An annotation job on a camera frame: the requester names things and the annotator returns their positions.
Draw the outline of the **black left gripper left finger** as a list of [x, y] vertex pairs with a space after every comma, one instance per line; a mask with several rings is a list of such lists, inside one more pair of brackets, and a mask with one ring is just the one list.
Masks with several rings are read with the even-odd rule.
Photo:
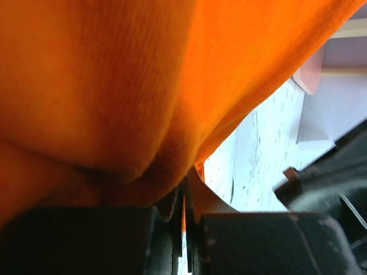
[[154, 205], [144, 274], [178, 273], [178, 259], [182, 257], [183, 204], [181, 183]]

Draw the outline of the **orange t shirt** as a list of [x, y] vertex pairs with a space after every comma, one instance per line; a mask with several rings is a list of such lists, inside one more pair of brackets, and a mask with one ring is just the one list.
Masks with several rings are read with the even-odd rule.
[[363, 1], [2, 1], [1, 225], [148, 206]]

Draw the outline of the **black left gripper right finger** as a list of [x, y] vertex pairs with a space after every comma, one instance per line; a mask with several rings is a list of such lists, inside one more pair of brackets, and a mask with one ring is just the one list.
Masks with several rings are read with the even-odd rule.
[[199, 226], [205, 214], [238, 213], [221, 199], [201, 179], [195, 168], [190, 169], [183, 181], [186, 221], [186, 249], [188, 272], [200, 273], [199, 246], [204, 242]]

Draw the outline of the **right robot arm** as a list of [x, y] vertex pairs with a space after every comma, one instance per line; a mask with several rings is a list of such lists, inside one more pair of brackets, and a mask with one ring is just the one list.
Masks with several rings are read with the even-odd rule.
[[330, 215], [344, 230], [357, 261], [366, 268], [366, 121], [341, 136], [306, 168], [290, 167], [274, 189], [290, 211]]

